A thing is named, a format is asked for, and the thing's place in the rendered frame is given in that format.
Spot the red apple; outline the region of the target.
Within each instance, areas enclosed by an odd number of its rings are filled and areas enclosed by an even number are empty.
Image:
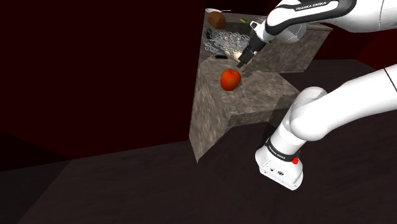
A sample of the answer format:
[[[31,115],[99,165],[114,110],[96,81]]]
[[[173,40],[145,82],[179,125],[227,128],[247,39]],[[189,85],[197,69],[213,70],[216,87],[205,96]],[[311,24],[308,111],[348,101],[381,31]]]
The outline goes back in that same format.
[[[237,70],[226,69],[221,74],[221,88],[225,91],[233,91],[239,85],[241,75]]]

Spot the brown bread loaf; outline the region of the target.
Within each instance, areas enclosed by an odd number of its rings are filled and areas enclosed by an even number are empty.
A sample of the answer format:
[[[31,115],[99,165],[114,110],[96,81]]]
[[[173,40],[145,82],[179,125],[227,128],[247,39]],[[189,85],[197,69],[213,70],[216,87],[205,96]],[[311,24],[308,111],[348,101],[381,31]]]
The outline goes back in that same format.
[[[215,29],[224,29],[226,26],[226,18],[218,11],[212,11],[209,14],[208,23]]]

